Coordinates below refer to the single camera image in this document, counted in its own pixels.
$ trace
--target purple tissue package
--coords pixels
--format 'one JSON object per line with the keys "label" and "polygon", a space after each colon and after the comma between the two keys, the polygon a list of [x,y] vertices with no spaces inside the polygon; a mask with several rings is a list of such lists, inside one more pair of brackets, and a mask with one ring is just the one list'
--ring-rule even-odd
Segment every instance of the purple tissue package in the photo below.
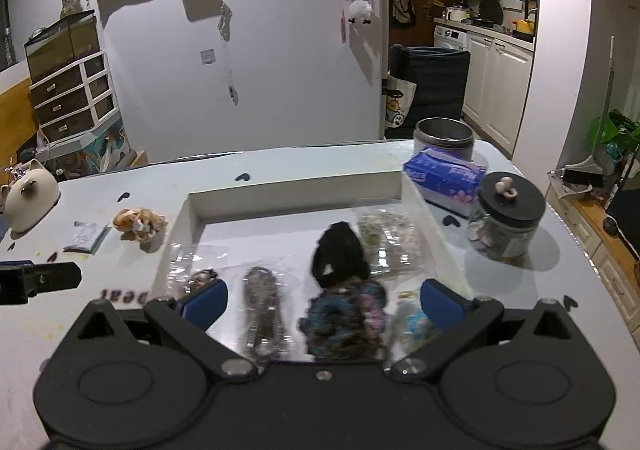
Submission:
{"label": "purple tissue package", "polygon": [[406,162],[404,172],[427,201],[468,217],[486,167],[429,147]]}

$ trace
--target brown scrunchie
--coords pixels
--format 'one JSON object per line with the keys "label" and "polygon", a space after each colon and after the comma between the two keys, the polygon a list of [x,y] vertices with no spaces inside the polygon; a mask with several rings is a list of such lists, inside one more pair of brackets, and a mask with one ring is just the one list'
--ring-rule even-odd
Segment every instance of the brown scrunchie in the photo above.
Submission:
{"label": "brown scrunchie", "polygon": [[113,226],[119,232],[132,232],[138,242],[146,243],[166,227],[166,219],[148,208],[125,208],[113,218]]}

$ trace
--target green plant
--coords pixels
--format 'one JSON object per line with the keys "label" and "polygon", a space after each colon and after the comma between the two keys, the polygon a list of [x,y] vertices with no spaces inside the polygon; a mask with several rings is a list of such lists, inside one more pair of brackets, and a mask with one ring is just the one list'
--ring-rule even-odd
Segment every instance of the green plant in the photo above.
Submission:
{"label": "green plant", "polygon": [[[598,118],[589,129],[588,138],[592,148],[596,142],[599,126],[600,119]],[[634,151],[640,144],[640,123],[630,120],[617,109],[609,111],[599,143],[615,143],[621,153]]]}

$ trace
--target broom handle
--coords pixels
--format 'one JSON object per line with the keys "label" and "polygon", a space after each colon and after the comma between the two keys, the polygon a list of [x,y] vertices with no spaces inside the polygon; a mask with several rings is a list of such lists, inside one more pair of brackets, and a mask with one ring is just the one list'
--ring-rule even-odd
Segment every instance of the broom handle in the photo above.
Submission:
{"label": "broom handle", "polygon": [[596,149],[602,140],[602,132],[604,131],[604,122],[609,115],[609,105],[611,104],[611,93],[613,91],[613,77],[615,71],[613,69],[613,45],[616,38],[611,36],[611,46],[609,48],[609,82],[607,83],[607,96],[604,99],[604,109],[602,110],[602,117],[600,118],[600,126],[598,127],[598,134],[596,135],[596,141],[593,143],[593,150],[591,151],[591,157],[595,156]]}

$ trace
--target black chair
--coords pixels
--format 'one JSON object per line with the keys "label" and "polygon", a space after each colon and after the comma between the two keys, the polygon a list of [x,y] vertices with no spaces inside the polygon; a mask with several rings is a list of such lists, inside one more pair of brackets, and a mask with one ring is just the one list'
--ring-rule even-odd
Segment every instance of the black chair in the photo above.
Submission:
{"label": "black chair", "polygon": [[412,138],[415,124],[423,118],[460,120],[470,59],[469,52],[459,50],[392,46],[389,52],[390,74],[414,82],[417,88],[404,123],[400,127],[386,129],[385,138]]}

